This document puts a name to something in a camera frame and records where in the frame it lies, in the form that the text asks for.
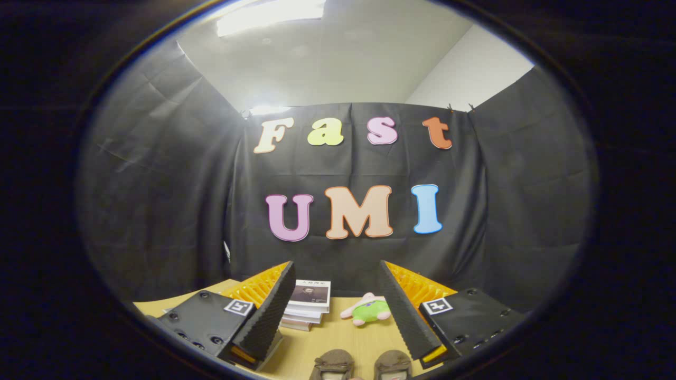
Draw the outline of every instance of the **wooden table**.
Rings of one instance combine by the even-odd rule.
[[[207,287],[206,290],[220,293],[237,283],[235,280],[225,280]],[[197,292],[166,300],[135,302],[135,305],[143,314],[161,316],[164,310],[179,305]],[[284,340],[257,374],[269,379],[305,380],[310,377],[315,358],[326,351],[342,348],[354,358],[354,376],[371,380],[373,364],[380,354],[387,350],[401,350],[408,355],[408,349],[393,317],[366,323],[361,327],[355,327],[351,319],[340,318],[340,312],[352,306],[357,300],[359,298],[332,297],[331,312],[324,314],[322,323],[313,325],[309,332],[280,327],[279,331],[284,335]],[[437,366],[423,370],[420,362],[415,360],[413,375],[431,371]]]

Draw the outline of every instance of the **book cover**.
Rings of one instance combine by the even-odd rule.
[[[309,311],[309,310],[295,310],[287,307],[284,309],[284,314],[293,315],[293,316],[302,316],[305,318],[322,318],[322,312]]]
[[[294,330],[300,330],[300,331],[309,331],[312,328],[312,323],[308,323],[306,325],[295,325],[291,323],[286,323],[282,322],[280,324],[281,327],[286,327],[287,329],[294,329]]]
[[[312,316],[292,315],[292,314],[287,314],[285,312],[284,315],[282,316],[282,320],[297,320],[299,322],[305,322],[305,323],[321,323],[322,322],[322,313],[317,312],[316,314],[318,316],[312,317]]]
[[[288,310],[329,312],[330,281],[296,280]]]

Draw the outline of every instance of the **plush toy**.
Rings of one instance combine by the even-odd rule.
[[[352,316],[352,323],[355,326],[361,326],[366,322],[372,322],[377,319],[388,319],[392,313],[385,301],[385,297],[376,297],[373,293],[366,293],[361,300],[340,313],[341,318]]]

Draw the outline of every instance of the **brown shoe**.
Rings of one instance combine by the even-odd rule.
[[[374,380],[407,380],[411,375],[411,359],[399,350],[384,352],[376,360]]]
[[[331,350],[314,360],[310,380],[348,380],[352,378],[354,360],[345,350]]]

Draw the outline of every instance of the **foam letter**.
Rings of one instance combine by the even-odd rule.
[[[310,232],[310,204],[313,200],[312,195],[309,194],[293,196],[293,203],[298,206],[298,227],[290,230],[284,226],[284,205],[287,203],[287,198],[284,195],[269,195],[265,202],[268,203],[268,219],[272,234],[285,241],[305,239]]]
[[[347,230],[343,228],[343,218],[354,236],[362,234],[368,219],[366,236],[385,237],[394,230],[389,226],[387,198],[392,194],[390,186],[371,187],[359,206],[347,187],[329,187],[324,194],[331,200],[331,229],[327,231],[329,239],[345,239]]]
[[[258,146],[253,149],[254,153],[268,153],[273,151],[274,145],[272,144],[272,138],[274,137],[274,140],[277,142],[282,141],[284,129],[293,126],[293,118],[263,122],[262,126],[263,132],[260,134]]]
[[[397,141],[397,131],[394,130],[394,120],[391,118],[373,118],[366,123],[370,131],[366,138],[373,145],[392,144]]]
[[[342,128],[343,123],[336,118],[317,120],[312,125],[314,130],[308,135],[308,142],[311,145],[338,145],[345,138],[340,134]]]
[[[448,124],[442,123],[439,118],[431,118],[422,122],[422,125],[429,130],[429,139],[434,146],[439,149],[449,149],[453,146],[453,143],[443,136],[443,132],[448,130]]]
[[[437,219],[437,185],[417,185],[411,188],[411,193],[418,199],[418,224],[413,227],[415,233],[435,233],[443,226]]]

